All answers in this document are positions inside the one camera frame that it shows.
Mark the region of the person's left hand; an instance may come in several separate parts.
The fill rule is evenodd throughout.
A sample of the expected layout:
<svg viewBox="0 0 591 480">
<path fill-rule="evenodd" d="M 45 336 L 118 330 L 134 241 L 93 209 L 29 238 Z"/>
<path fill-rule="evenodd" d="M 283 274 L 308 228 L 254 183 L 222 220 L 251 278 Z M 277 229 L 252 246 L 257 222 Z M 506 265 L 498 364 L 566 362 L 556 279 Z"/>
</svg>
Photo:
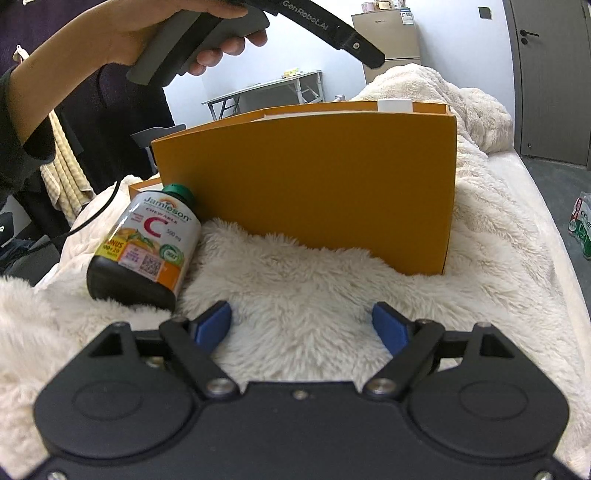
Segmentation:
<svg viewBox="0 0 591 480">
<path fill-rule="evenodd" d="M 247 42 L 266 42 L 270 26 L 262 9 L 235 1 L 105 1 L 90 14 L 107 43 L 106 62 L 126 66 L 126 79 L 139 86 L 167 86 L 213 67 Z"/>
</svg>

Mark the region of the person's left forearm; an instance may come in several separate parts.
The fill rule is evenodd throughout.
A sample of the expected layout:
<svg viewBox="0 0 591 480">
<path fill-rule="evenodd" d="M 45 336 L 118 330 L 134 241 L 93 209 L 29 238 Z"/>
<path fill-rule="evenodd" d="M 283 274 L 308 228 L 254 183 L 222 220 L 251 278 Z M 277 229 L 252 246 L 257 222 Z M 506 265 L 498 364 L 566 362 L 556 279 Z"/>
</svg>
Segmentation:
<svg viewBox="0 0 591 480">
<path fill-rule="evenodd" d="M 106 6 L 77 16 L 10 74 L 6 105 L 19 141 L 26 142 L 56 106 L 107 64 L 112 30 Z"/>
</svg>

